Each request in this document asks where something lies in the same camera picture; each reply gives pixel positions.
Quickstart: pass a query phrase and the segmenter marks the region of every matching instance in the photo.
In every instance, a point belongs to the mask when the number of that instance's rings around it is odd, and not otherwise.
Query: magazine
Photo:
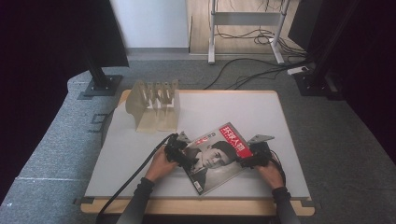
[[[199,195],[222,185],[238,175],[243,168],[236,158],[251,156],[248,143],[228,122],[195,139],[184,148],[184,154],[196,163],[185,169]]]

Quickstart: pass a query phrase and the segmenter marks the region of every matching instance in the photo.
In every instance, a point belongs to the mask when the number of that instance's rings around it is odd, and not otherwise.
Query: person's right hand
[[[271,189],[284,187],[282,175],[271,161],[268,162],[267,166],[255,166],[254,168],[259,171],[260,175]]]
[[[175,169],[175,167],[178,166],[177,162],[170,162],[168,161],[168,159],[166,159],[164,149],[165,147],[161,147],[154,154],[151,165],[146,172],[145,178],[150,180],[151,182],[155,183],[158,179],[169,175]]]

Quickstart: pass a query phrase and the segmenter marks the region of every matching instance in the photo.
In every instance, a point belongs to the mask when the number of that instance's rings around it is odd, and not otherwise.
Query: person's left hand
[[[154,183],[158,179],[169,175],[175,169],[175,167],[177,167],[177,162],[169,162],[168,159],[166,159],[164,150],[165,146],[158,149],[145,175],[146,179]]]

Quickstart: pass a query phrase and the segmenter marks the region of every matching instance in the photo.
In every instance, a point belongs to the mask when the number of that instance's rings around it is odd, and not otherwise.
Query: cable
[[[276,160],[279,162],[279,165],[282,166],[282,163],[280,162],[280,159],[279,159],[279,157],[277,156],[276,152],[274,152],[273,150],[271,150],[271,152],[275,154]]]
[[[259,28],[259,31],[260,31],[260,33],[256,36],[256,38],[254,38],[254,43],[255,44],[260,44],[260,45],[269,45],[269,44],[271,44],[270,38],[273,37],[273,33],[271,33],[270,31],[267,31],[267,30],[262,30],[261,26]],[[265,43],[262,43],[260,38],[265,38],[267,41]]]
[[[306,57],[306,52],[303,49],[296,49],[296,48],[292,48],[290,47],[285,39],[283,38],[279,38],[278,43],[280,45],[280,47],[287,53],[291,54],[291,55],[298,55],[298,56],[302,56],[302,57]]]
[[[283,1],[284,0],[280,1],[280,5],[278,7],[275,7],[275,1],[273,2],[273,6],[272,7],[269,7],[268,4],[267,4],[267,8],[265,9],[265,11],[267,11],[268,7],[271,8],[272,10],[278,10],[279,9],[279,11],[282,11]]]
[[[285,71],[285,70],[286,70],[286,69],[278,69],[278,70],[275,70],[275,71],[265,71],[265,72],[258,73],[258,74],[252,75],[252,76],[247,76],[245,79],[241,80],[241,81],[242,81],[242,84],[238,84],[239,81],[236,81],[235,84],[233,84],[233,85],[227,87],[226,90],[230,89],[232,86],[236,86],[236,87],[234,88],[234,90],[238,90],[242,85],[248,83],[248,82],[249,82],[251,79],[253,79],[253,78],[266,78],[266,79],[275,80],[275,79],[276,79],[276,76],[277,76],[280,72]],[[277,72],[277,73],[275,74],[274,77],[260,77],[261,75],[267,75],[267,74],[270,74],[270,73],[273,73],[273,72]]]
[[[256,61],[256,62],[261,62],[261,63],[267,63],[267,64],[270,64],[270,65],[272,65],[272,66],[279,66],[279,67],[284,66],[284,65],[282,65],[282,64],[268,63],[268,62],[266,62],[266,61],[262,61],[262,60],[258,60],[258,59],[249,59],[249,58],[233,59],[233,60],[227,62],[226,64],[224,64],[224,66],[221,68],[221,70],[220,70],[218,76],[215,78],[215,80],[212,81],[209,85],[207,85],[207,86],[204,88],[204,90],[207,90],[208,88],[210,88],[211,86],[213,86],[213,85],[216,83],[216,81],[220,78],[221,73],[224,71],[224,69],[225,69],[230,63],[233,63],[233,62],[236,62],[236,61],[242,61],[242,60],[251,60],[251,61]]]
[[[264,0],[262,0],[262,3],[257,7],[256,11],[259,11],[259,9],[260,9],[260,7],[261,7],[262,5],[264,5]]]
[[[232,2],[232,0],[230,0],[230,6],[231,6],[231,8],[233,9],[233,11],[236,11],[235,8],[233,7],[233,2]]]
[[[209,32],[212,31],[212,28],[210,26],[210,17],[211,17],[210,0],[207,0],[207,22],[209,23]]]
[[[140,167],[134,172],[134,174],[121,186],[119,190],[107,201],[105,206],[100,210],[98,216],[101,216],[108,206],[120,195],[120,193],[131,183],[131,181],[134,180],[134,178],[145,168],[145,166],[149,163],[151,158],[154,156],[154,154],[157,152],[157,150],[165,144],[165,142],[173,135],[174,133],[169,134],[167,137],[165,137],[158,146],[156,146],[152,152],[148,155],[148,157],[143,161],[143,163],[140,165]]]
[[[253,30],[253,31],[251,31],[251,32],[249,32],[247,34],[244,34],[244,35],[228,35],[228,34],[224,34],[224,33],[221,33],[219,31],[219,27],[217,27],[217,30],[218,30],[218,33],[216,35],[218,35],[218,36],[220,36],[222,38],[225,38],[225,39],[227,39],[227,38],[230,38],[230,39],[232,39],[232,38],[235,38],[235,39],[254,39],[254,38],[257,38],[257,35],[255,35],[255,36],[247,36],[247,35],[251,35],[251,34],[253,34],[255,32],[262,32],[262,31],[267,32],[268,35],[271,34],[270,31],[260,30],[260,29]]]
[[[270,4],[270,0],[267,0],[267,5],[265,6],[265,12],[268,10],[268,6],[269,6],[269,4]]]

